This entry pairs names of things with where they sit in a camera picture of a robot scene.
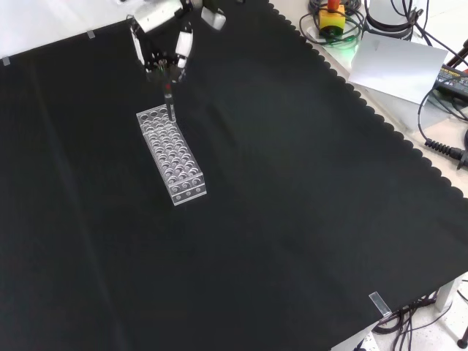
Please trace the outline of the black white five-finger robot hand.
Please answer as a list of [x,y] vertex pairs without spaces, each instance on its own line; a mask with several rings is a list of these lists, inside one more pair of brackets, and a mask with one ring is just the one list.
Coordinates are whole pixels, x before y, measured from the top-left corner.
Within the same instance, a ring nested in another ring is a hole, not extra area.
[[201,19],[215,31],[226,22],[216,1],[145,1],[129,19],[137,58],[147,74],[163,82],[178,82],[185,73],[195,33],[189,16]]

